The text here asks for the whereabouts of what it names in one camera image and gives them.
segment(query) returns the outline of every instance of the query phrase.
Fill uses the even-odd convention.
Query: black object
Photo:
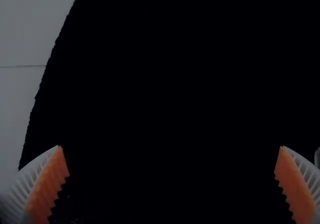
[[[154,223],[177,212],[181,137],[192,139],[184,128],[192,89],[179,57],[192,57],[163,4],[75,0],[35,97],[19,165],[62,145],[70,178],[50,223]]]

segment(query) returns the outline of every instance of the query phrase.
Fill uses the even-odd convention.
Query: dark surface
[[[155,223],[178,213],[185,197],[177,180],[194,138],[185,129],[193,90],[179,57],[193,57],[179,13],[165,19],[159,5],[75,0],[66,18],[19,165],[62,145],[70,178],[51,223]]]
[[[195,214],[192,204],[215,220],[293,224],[274,180],[279,147],[313,162],[319,146],[318,78],[300,66],[312,63],[316,47],[306,48],[301,24],[313,22],[301,3],[255,0],[224,10],[219,0],[212,17],[220,26],[208,38],[206,22],[183,15],[195,9],[187,2],[76,0],[19,166],[62,145],[70,178],[51,223],[180,222]]]

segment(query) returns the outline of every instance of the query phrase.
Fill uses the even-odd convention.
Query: white wall
[[[18,172],[45,65],[74,0],[0,0],[0,191]]]

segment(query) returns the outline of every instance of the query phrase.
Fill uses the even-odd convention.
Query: white surface
[[[30,112],[45,67],[0,68],[0,191],[18,172]]]
[[[0,66],[46,65],[74,0],[0,0]]]
[[[73,2],[0,0],[0,191],[18,172],[35,95]]]

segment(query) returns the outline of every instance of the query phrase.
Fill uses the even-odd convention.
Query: orange rubber pad
[[[34,224],[49,223],[51,208],[55,206],[54,201],[58,199],[57,192],[62,190],[61,185],[66,182],[65,178],[68,176],[64,152],[59,147],[39,177],[27,206],[27,212]]]
[[[283,147],[280,147],[274,173],[290,204],[292,219],[296,224],[310,224],[316,213],[316,204],[294,158]]]

